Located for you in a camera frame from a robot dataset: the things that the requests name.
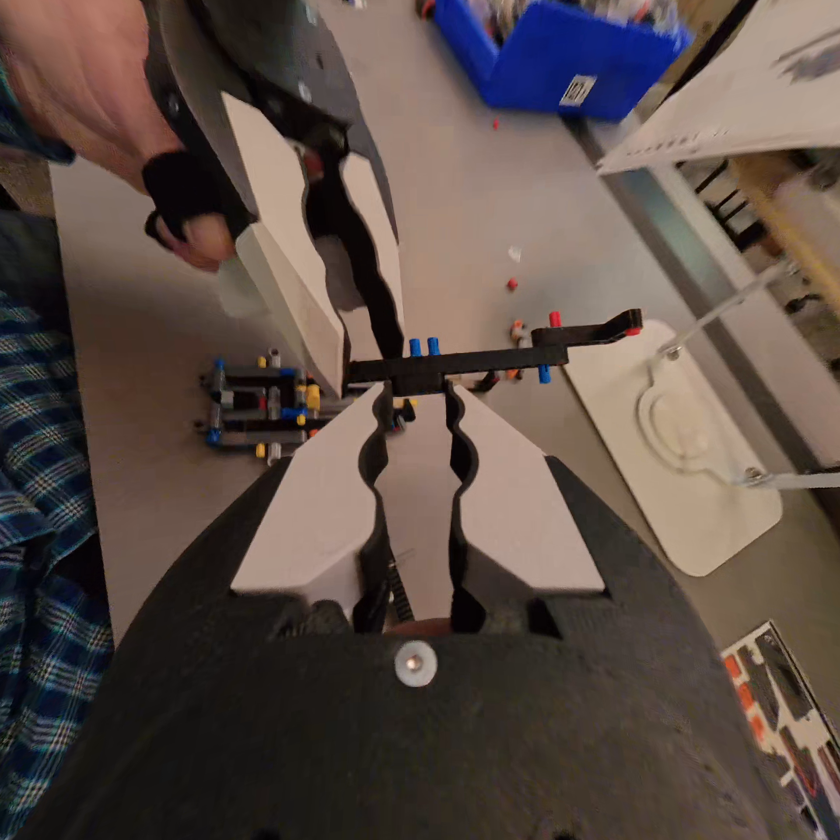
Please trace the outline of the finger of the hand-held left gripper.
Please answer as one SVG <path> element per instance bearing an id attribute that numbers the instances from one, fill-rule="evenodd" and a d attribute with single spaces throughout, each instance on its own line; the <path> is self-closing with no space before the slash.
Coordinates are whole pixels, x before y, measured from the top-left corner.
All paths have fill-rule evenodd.
<path id="1" fill-rule="evenodd" d="M 308 184 L 298 153 L 257 108 L 222 101 L 255 200 L 256 220 L 222 264 L 222 308 L 272 322 L 292 355 L 332 396 L 343 391 L 345 330 L 305 223 Z"/>
<path id="2" fill-rule="evenodd" d="M 338 165 L 337 192 L 326 200 L 327 289 L 340 315 L 367 311 L 382 358 L 405 349 L 403 279 L 398 236 L 372 163 L 356 152 Z"/>

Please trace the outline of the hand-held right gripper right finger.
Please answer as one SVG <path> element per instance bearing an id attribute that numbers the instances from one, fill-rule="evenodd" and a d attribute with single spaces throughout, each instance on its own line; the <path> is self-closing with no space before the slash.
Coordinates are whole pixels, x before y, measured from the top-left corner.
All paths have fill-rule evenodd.
<path id="1" fill-rule="evenodd" d="M 448 536 L 455 634 L 559 634 L 556 597 L 606 583 L 550 457 L 464 386 L 447 383 L 449 467 L 458 480 Z"/>

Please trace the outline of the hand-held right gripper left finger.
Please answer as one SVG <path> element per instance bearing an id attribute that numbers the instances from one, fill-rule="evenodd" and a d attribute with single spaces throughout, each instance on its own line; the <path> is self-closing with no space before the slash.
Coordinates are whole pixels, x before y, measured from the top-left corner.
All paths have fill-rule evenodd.
<path id="1" fill-rule="evenodd" d="M 392 414 L 391 386 L 374 384 L 288 460 L 232 593 L 334 602 L 356 633 L 383 632 L 393 552 L 375 484 Z"/>

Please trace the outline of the toy brick vehicle chassis assembly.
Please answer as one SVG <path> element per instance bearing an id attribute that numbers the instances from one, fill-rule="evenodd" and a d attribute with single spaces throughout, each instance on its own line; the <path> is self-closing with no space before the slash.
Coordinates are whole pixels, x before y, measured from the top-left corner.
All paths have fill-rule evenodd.
<path id="1" fill-rule="evenodd" d="M 251 449 L 267 466 L 292 455 L 373 385 L 391 387 L 394 407 L 388 430 L 399 433 L 416 419 L 417 398 L 442 393 L 448 383 L 463 376 L 479 379 L 467 385 L 469 392 L 488 393 L 508 369 L 536 370 L 539 381 L 551 382 L 552 368 L 569 362 L 570 349 L 600 347 L 642 332 L 640 309 L 621 312 L 606 322 L 569 326 L 561 315 L 549 315 L 545 328 L 529 330 L 532 347 L 442 353 L 436 338 L 409 341 L 408 355 L 395 360 L 351 361 L 345 369 L 341 395 L 328 395 L 312 375 L 280 360 L 279 351 L 247 365 L 216 360 L 198 378 L 207 399 L 205 418 L 192 428 L 208 447 L 223 450 Z"/>

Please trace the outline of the person's left forearm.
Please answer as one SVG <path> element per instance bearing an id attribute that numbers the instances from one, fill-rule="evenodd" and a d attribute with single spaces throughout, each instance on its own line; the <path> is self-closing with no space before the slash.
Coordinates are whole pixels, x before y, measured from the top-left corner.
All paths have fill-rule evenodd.
<path id="1" fill-rule="evenodd" d="M 38 134 L 25 117 L 1 61 L 1 144 L 45 161 L 71 165 L 77 155 L 66 143 Z"/>

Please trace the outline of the person's left hand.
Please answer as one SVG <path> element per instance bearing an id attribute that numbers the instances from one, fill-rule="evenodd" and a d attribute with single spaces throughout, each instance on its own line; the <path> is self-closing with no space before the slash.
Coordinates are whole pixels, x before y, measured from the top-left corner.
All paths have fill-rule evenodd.
<path id="1" fill-rule="evenodd" d="M 2 62 L 35 131 L 142 194 L 145 166 L 185 150 L 145 76 L 137 1 L 2 1 Z"/>

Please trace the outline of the grey orange toy connector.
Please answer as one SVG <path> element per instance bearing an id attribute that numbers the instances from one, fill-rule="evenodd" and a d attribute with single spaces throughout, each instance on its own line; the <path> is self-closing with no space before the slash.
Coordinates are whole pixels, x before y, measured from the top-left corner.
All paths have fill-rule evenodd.
<path id="1" fill-rule="evenodd" d="M 522 320 L 515 321 L 509 330 L 510 340 L 516 350 L 528 350 L 532 347 L 530 331 L 527 325 Z M 508 369 L 506 370 L 507 380 L 512 382 L 514 380 L 520 381 L 523 378 L 524 370 Z"/>

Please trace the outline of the clear acrylic stand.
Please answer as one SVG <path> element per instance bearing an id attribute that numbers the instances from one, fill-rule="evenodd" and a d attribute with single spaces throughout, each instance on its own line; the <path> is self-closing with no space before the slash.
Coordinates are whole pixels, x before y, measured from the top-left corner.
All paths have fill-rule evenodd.
<path id="1" fill-rule="evenodd" d="M 763 291 L 771 282 L 797 273 L 798 265 L 783 258 L 758 274 L 685 331 L 663 343 L 647 359 L 647 388 L 636 403 L 638 430 L 651 453 L 677 475 L 713 476 L 722 485 L 743 489 L 824 490 L 839 488 L 838 467 L 805 473 L 772 473 L 741 463 L 737 443 L 745 439 L 737 425 L 723 420 L 714 399 L 688 381 L 688 341 L 726 312 Z"/>

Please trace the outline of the blue storage bin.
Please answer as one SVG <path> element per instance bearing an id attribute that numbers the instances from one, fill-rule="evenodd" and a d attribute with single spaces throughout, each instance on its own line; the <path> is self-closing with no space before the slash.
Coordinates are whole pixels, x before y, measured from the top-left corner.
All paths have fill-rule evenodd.
<path id="1" fill-rule="evenodd" d="M 536 2 L 501 44 L 469 2 L 437 1 L 434 23 L 494 109 L 621 122 L 694 42 L 679 17 L 658 31 Z"/>

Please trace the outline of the clear bags of toy parts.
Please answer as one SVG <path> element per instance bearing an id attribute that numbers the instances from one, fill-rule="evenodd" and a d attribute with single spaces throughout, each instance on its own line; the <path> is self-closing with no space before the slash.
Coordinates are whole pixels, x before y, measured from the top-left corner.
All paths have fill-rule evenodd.
<path id="1" fill-rule="evenodd" d="M 508 36 L 520 18 L 535 1 L 470 2 L 483 23 L 493 32 Z M 658 31 L 672 28 L 679 22 L 679 10 L 672 1 L 554 1 L 563 7 L 604 18 L 616 24 L 640 24 Z"/>

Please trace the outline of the sticker sheet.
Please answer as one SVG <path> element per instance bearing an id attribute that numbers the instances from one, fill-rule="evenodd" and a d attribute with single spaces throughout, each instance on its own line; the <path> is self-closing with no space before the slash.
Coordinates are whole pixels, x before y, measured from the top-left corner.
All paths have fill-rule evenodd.
<path id="1" fill-rule="evenodd" d="M 757 626 L 721 660 L 787 800 L 814 838 L 838 839 L 838 734 L 777 627 Z"/>

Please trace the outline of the black metal rack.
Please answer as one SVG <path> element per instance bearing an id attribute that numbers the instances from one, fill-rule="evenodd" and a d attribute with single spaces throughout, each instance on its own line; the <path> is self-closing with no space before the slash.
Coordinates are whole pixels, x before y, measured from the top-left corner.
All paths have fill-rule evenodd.
<path id="1" fill-rule="evenodd" d="M 768 229 L 739 187 L 728 160 L 704 164 L 689 180 L 695 195 L 740 254 L 767 238 Z"/>

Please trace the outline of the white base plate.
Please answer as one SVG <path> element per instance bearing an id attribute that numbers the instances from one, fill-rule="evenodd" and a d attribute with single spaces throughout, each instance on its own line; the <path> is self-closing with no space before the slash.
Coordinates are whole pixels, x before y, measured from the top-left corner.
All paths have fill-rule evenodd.
<path id="1" fill-rule="evenodd" d="M 783 506 L 777 490 L 725 486 L 706 474 L 677 475 L 646 446 L 636 403 L 648 387 L 647 359 L 675 335 L 666 323 L 647 321 L 631 338 L 571 349 L 566 373 L 665 556 L 682 573 L 701 578 L 771 530 L 781 520 Z M 682 365 L 688 381 L 714 399 L 723 420 L 735 423 L 687 353 Z M 745 444 L 736 444 L 741 463 L 764 469 L 737 427 L 745 439 Z"/>

